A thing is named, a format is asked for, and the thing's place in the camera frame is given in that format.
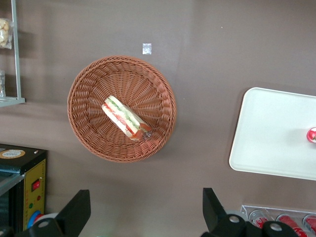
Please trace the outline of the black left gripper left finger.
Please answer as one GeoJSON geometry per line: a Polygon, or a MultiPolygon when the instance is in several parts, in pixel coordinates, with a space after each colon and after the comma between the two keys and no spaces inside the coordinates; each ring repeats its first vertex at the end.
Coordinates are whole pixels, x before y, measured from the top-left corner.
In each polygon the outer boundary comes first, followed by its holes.
{"type": "Polygon", "coordinates": [[[37,221],[16,237],[78,237],[91,215],[90,192],[80,190],[54,218],[37,221]]]}

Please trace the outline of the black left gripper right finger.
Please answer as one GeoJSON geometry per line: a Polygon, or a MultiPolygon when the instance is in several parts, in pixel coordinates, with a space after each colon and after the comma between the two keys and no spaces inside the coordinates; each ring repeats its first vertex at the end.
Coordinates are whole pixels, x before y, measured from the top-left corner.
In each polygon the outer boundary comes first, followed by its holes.
{"type": "Polygon", "coordinates": [[[244,237],[246,221],[237,214],[227,214],[212,188],[203,188],[202,212],[208,232],[202,237],[244,237]]]}

